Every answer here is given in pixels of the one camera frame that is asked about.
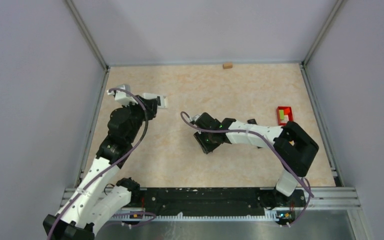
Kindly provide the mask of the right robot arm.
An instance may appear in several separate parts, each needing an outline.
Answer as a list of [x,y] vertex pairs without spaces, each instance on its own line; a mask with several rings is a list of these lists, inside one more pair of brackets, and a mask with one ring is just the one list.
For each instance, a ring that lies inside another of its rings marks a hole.
[[205,154],[222,144],[250,145],[271,150],[284,168],[273,192],[273,200],[277,205],[287,206],[293,200],[293,192],[298,185],[313,197],[311,187],[304,178],[320,147],[296,122],[262,126],[235,118],[219,121],[207,112],[190,117],[183,111],[180,116],[196,130],[193,136]]

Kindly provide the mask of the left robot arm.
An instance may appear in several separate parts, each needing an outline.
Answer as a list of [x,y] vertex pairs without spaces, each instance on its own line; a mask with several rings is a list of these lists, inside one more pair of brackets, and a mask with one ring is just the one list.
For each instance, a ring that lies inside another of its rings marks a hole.
[[130,178],[123,178],[103,199],[99,197],[138,146],[133,142],[140,128],[147,128],[156,117],[163,97],[131,97],[123,92],[115,93],[114,97],[121,107],[109,115],[107,136],[83,181],[56,214],[43,220],[49,240],[93,240],[117,211],[140,202],[139,184]]

